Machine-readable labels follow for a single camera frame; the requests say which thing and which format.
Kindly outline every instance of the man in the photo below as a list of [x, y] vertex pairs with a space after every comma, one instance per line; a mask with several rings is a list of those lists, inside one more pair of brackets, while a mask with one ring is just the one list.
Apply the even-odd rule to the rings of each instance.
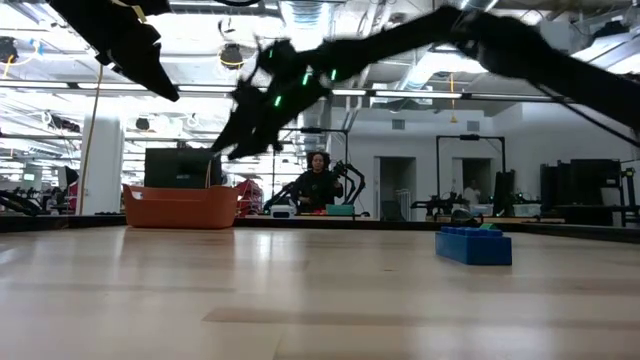
[[471, 184], [464, 189], [462, 198], [469, 202], [469, 205], [477, 205], [480, 203], [480, 190], [475, 180], [471, 180]]
[[311, 158], [311, 170], [298, 177], [291, 197], [300, 202], [298, 212], [312, 213], [325, 210], [327, 204], [334, 204], [334, 198], [341, 197], [343, 192], [342, 185], [327, 170], [325, 156], [315, 153]]

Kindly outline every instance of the blue toy block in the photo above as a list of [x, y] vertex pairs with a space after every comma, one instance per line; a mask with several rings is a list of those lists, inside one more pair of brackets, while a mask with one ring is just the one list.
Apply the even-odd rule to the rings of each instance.
[[500, 230], [442, 227], [436, 254], [467, 265], [511, 265], [511, 238]]

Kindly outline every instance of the wooden table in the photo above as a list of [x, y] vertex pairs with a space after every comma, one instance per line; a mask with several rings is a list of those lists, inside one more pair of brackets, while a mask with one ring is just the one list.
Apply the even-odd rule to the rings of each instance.
[[428, 231], [2, 234], [2, 360], [640, 359], [636, 245], [510, 234], [514, 266]]

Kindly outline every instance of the orange plastic bin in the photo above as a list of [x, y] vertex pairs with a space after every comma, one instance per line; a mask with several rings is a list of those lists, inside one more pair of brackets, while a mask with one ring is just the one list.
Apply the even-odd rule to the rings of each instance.
[[[233, 225], [238, 190], [159, 189], [123, 185], [127, 224], [141, 228], [224, 229]], [[139, 193], [140, 198], [133, 196]]]

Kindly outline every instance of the red object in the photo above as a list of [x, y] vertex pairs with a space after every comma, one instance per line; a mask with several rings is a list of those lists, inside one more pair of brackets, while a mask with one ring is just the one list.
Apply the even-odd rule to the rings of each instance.
[[[224, 229], [233, 225], [238, 190], [158, 189], [123, 185], [127, 224], [141, 228]], [[136, 199], [133, 193], [139, 193]]]
[[67, 196], [69, 197], [69, 210], [75, 213], [78, 204], [78, 182], [69, 185]]
[[262, 189], [253, 180], [245, 180], [235, 187], [239, 198], [236, 208], [238, 217], [262, 213]]

